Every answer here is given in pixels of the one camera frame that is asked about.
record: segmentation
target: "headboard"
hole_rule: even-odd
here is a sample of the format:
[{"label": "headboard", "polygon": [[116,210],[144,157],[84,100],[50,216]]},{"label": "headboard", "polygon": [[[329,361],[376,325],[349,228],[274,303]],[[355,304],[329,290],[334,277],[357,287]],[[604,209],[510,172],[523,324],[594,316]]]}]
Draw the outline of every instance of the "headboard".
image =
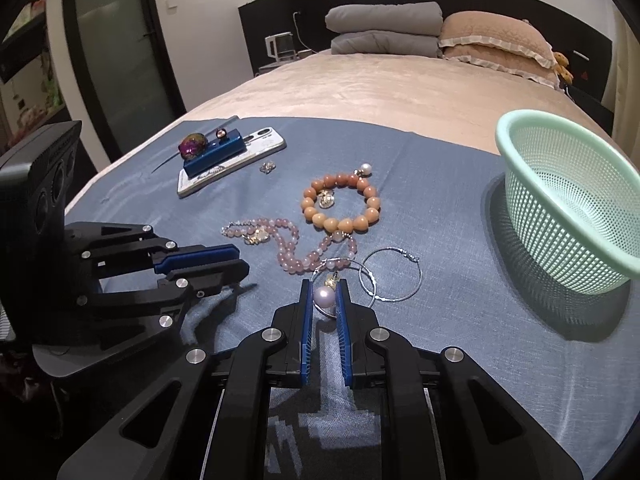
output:
[{"label": "headboard", "polygon": [[445,18],[460,10],[485,10],[529,20],[554,50],[569,58],[574,85],[592,97],[602,99],[611,64],[611,40],[581,20],[540,0],[255,0],[239,7],[239,12],[249,59],[257,73],[258,67],[273,61],[266,54],[265,37],[292,32],[297,48],[304,48],[296,38],[294,12],[299,12],[297,21],[302,41],[318,51],[329,48],[336,36],[324,25],[324,17],[332,7],[429,1],[440,4]]}]

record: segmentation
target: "purple gemstone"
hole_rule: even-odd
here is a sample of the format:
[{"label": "purple gemstone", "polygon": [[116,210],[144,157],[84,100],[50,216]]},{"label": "purple gemstone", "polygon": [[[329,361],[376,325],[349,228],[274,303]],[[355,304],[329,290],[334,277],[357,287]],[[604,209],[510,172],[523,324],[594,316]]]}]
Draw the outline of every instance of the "purple gemstone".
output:
[{"label": "purple gemstone", "polygon": [[200,155],[209,141],[203,134],[187,135],[178,145],[178,151],[183,160],[191,160]]}]

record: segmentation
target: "beige blanket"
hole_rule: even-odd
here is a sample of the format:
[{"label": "beige blanket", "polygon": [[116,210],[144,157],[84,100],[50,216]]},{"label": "beige blanket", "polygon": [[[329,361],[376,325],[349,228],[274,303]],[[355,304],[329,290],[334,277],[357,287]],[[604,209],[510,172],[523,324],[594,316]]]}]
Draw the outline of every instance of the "beige blanket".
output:
[{"label": "beige blanket", "polygon": [[518,76],[444,59],[377,54],[331,56],[322,52],[201,104],[92,181],[183,120],[233,115],[344,119],[498,153],[495,123],[504,113],[518,108],[564,116],[610,141],[562,92]]}]

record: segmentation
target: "teddy bear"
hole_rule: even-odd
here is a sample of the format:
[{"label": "teddy bear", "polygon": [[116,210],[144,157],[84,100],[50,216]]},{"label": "teddy bear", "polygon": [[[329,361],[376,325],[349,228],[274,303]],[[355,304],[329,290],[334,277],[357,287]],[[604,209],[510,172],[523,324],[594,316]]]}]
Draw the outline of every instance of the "teddy bear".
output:
[{"label": "teddy bear", "polygon": [[556,58],[556,64],[554,65],[556,73],[568,85],[573,84],[574,76],[566,69],[569,66],[569,60],[562,52],[554,52],[554,57]]}]

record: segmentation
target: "gray folded blanket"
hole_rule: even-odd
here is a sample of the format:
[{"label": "gray folded blanket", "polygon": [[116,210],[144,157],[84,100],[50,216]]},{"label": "gray folded blanket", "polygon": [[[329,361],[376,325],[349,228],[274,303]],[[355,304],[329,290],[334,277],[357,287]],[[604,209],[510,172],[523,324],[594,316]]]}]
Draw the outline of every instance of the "gray folded blanket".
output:
[{"label": "gray folded blanket", "polygon": [[399,56],[441,57],[438,38],[367,30],[341,34],[331,42],[332,54],[397,54]]},{"label": "gray folded blanket", "polygon": [[442,10],[436,2],[344,5],[331,9],[324,21],[329,30],[339,34],[389,30],[404,34],[439,36],[442,29]]}]

